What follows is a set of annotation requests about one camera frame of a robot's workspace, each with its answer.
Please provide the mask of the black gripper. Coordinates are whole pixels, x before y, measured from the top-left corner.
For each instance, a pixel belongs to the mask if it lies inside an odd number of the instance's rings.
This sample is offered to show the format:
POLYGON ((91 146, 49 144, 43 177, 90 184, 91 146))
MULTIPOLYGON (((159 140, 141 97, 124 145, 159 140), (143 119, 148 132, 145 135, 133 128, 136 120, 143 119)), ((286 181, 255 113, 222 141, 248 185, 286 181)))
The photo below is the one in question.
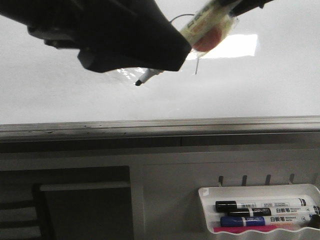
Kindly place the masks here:
POLYGON ((191 45, 153 0, 3 0, 2 16, 57 49, 77 49, 92 72, 178 71, 191 45))

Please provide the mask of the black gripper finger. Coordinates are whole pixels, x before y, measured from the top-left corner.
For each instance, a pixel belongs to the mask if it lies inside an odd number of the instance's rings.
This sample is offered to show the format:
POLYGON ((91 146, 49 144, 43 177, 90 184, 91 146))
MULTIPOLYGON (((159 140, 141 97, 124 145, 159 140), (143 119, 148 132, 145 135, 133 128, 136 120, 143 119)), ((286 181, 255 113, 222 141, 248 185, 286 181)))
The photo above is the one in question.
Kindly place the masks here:
POLYGON ((263 9, 265 4, 271 1, 272 0, 242 0, 231 12, 234 16, 240 16, 256 8, 263 9))

